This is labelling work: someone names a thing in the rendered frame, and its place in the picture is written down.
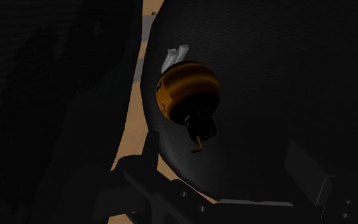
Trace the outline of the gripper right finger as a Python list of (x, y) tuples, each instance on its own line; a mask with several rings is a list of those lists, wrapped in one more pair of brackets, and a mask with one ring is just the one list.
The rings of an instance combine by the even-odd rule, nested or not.
[(327, 164), (290, 141), (285, 168), (313, 206), (321, 224), (358, 224), (358, 176)]

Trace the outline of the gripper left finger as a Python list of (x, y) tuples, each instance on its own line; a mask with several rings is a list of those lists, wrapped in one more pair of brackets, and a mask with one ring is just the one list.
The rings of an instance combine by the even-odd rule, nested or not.
[(223, 224), (228, 210), (184, 182), (157, 171), (159, 133), (150, 131), (141, 155), (119, 159), (102, 185), (93, 221), (127, 214), (135, 224)]

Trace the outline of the dark round ottoman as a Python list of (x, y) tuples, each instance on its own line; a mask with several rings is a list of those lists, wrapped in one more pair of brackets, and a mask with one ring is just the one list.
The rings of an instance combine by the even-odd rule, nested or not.
[[(199, 153), (155, 99), (167, 50), (181, 44), (221, 85), (217, 134)], [(193, 188), (216, 200), (299, 203), (284, 169), (290, 141), (358, 177), (358, 0), (164, 0), (141, 94), (162, 159)]]

